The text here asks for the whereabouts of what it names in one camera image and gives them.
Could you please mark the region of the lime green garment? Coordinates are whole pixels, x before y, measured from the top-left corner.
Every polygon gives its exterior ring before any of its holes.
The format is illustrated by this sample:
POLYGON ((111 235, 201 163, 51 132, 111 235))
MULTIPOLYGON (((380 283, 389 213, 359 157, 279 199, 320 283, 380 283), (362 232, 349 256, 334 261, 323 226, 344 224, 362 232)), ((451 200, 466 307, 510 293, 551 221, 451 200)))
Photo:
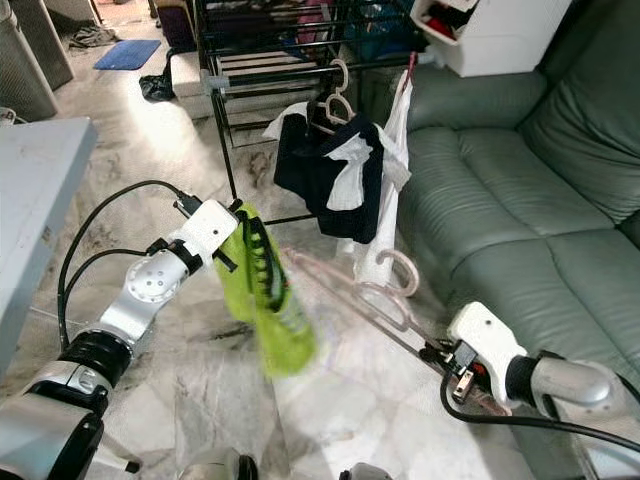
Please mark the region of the lime green garment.
POLYGON ((259 212, 244 202, 236 202, 230 210, 237 225, 220 252, 234 266, 215 265, 230 315, 251 326, 266 375, 300 374, 317 353, 314 326, 294 296, 284 262, 259 212))

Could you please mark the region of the black garment white pockets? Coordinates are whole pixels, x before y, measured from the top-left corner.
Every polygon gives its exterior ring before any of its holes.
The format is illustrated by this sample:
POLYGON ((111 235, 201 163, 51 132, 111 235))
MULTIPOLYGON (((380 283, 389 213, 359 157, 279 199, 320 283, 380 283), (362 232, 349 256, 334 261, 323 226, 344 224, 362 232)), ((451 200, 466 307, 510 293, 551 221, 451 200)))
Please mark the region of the black garment white pockets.
POLYGON ((262 134, 278 141, 274 182, 300 196, 325 236, 367 244, 378 233, 384 147, 357 114, 332 133, 311 122, 316 102, 296 102, 262 134))

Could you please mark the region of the grey robot right leg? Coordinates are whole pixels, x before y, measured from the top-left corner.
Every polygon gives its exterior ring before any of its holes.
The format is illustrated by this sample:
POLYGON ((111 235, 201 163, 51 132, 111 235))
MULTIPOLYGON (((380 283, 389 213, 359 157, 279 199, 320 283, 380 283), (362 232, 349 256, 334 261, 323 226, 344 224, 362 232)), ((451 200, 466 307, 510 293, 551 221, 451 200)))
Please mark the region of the grey robot right leg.
POLYGON ((338 480, 394 480, 383 468, 370 463, 356 463, 340 472, 338 480))

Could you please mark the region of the grey robot leg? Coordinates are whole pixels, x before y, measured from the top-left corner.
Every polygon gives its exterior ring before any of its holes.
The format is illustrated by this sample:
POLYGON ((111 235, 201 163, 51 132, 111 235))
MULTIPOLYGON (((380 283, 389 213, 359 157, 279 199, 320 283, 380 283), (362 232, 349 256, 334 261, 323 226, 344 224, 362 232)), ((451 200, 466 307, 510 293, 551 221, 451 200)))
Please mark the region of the grey robot leg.
POLYGON ((370 463, 356 463, 340 472, 338 480, 394 480, 383 468, 370 463))
POLYGON ((218 449, 197 456, 175 480, 259 480, 259 467, 250 454, 218 449))

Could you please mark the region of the black metal clothes rack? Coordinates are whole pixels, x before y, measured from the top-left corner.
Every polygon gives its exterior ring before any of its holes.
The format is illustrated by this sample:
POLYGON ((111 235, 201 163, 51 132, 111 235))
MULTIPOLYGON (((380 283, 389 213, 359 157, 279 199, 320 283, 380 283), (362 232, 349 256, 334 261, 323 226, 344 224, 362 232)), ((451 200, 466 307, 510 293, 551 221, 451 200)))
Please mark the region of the black metal clothes rack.
POLYGON ((413 35, 407 55, 356 60, 344 36, 353 0, 192 0, 201 81, 212 101, 230 196, 241 198, 234 173, 237 148, 265 145, 260 134, 293 102, 321 101, 340 83, 330 64, 342 56, 351 84, 349 104, 360 109, 356 91, 366 70, 406 67, 410 52, 425 45, 413 35))

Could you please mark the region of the grey green leather sofa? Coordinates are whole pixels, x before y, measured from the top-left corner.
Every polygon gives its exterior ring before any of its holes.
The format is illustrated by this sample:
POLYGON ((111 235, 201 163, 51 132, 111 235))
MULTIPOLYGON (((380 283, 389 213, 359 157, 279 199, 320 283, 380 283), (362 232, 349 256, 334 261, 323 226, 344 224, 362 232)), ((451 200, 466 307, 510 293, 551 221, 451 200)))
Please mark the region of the grey green leather sofa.
POLYGON ((640 393, 640 0, 581 0, 539 67, 420 65, 399 237, 449 311, 640 393))

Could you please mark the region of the black bag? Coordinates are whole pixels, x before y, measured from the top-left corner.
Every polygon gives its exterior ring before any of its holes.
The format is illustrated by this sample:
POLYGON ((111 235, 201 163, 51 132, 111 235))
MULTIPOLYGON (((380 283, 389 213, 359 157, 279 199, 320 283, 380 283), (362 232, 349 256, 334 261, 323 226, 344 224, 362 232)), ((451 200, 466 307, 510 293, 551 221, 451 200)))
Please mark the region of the black bag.
POLYGON ((156 76, 141 76, 140 90, 148 102, 168 102, 175 99, 172 77, 169 73, 156 74, 156 76))

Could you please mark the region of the light blue folding table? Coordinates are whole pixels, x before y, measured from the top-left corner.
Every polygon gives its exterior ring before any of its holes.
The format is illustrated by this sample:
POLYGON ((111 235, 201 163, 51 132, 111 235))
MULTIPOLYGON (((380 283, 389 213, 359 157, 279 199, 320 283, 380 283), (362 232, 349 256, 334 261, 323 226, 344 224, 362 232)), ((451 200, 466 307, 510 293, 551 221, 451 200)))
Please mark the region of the light blue folding table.
POLYGON ((0 127, 0 370, 20 329, 97 133, 87 116, 0 127))

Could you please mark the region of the white hanging garment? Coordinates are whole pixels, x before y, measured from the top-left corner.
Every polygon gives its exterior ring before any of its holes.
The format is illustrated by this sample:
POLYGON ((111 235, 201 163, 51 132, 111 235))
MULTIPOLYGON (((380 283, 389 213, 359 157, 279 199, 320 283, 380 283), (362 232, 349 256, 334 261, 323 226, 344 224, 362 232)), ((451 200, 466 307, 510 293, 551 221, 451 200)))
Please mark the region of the white hanging garment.
POLYGON ((413 92, 412 76, 407 70, 397 77, 390 74, 369 79, 364 87, 365 113, 378 123, 381 145, 384 147, 383 182, 378 230, 358 256, 355 266, 360 282, 388 285, 392 261, 378 255, 396 247, 396 220, 399 192, 410 178, 408 172, 407 115, 413 92))

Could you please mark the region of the grey robot left leg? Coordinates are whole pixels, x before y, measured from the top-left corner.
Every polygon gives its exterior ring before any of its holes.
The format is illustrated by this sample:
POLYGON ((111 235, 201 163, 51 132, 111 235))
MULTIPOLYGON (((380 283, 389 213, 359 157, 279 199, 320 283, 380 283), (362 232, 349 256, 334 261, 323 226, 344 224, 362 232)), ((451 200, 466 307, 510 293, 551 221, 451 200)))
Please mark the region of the grey robot left leg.
POLYGON ((197 456, 175 480, 259 480, 259 467, 250 454, 218 449, 197 456))

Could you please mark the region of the blue floor mat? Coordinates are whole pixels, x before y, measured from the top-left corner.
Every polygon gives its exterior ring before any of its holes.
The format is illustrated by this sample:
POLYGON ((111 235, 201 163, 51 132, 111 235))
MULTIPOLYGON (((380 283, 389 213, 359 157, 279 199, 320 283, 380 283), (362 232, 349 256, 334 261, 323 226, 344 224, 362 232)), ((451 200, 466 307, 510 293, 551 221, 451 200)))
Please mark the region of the blue floor mat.
POLYGON ((157 38, 128 38, 111 46, 93 64, 95 70, 138 70, 155 54, 163 42, 157 38))

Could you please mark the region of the grey cloth heap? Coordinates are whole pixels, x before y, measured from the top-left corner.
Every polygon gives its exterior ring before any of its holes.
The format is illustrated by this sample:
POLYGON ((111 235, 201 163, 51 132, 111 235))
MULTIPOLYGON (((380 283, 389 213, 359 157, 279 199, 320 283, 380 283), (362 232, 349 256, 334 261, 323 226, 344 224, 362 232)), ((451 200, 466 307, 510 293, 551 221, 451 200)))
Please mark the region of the grey cloth heap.
POLYGON ((82 26, 70 35, 69 49, 84 50, 96 49, 96 47, 113 46, 120 42, 114 29, 102 26, 82 26))

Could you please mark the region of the grey ribbed bin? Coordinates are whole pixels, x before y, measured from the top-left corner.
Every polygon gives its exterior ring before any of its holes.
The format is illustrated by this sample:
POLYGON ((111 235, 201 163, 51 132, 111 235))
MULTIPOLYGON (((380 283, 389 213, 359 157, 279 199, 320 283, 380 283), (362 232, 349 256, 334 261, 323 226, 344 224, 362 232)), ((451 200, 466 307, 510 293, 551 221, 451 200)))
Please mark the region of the grey ribbed bin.
POLYGON ((28 122, 59 113, 55 90, 74 78, 45 0, 0 0, 0 104, 28 122))

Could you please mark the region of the blue fabric bag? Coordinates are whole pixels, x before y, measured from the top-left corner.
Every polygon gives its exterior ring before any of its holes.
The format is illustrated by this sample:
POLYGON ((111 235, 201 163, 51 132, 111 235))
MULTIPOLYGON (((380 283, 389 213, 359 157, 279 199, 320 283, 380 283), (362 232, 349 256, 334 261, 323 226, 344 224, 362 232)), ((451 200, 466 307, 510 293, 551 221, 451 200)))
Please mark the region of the blue fabric bag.
POLYGON ((353 0, 346 10, 344 36, 356 60, 371 61, 407 55, 413 35, 406 26, 410 0, 353 0))

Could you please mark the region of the white storage box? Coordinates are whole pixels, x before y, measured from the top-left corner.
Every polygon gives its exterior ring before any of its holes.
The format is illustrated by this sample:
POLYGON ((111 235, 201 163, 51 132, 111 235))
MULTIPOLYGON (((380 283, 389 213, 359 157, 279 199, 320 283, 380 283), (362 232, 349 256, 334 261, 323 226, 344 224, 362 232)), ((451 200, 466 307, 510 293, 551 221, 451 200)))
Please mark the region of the white storage box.
POLYGON ((461 77, 530 72, 573 0, 415 0, 410 19, 461 77))

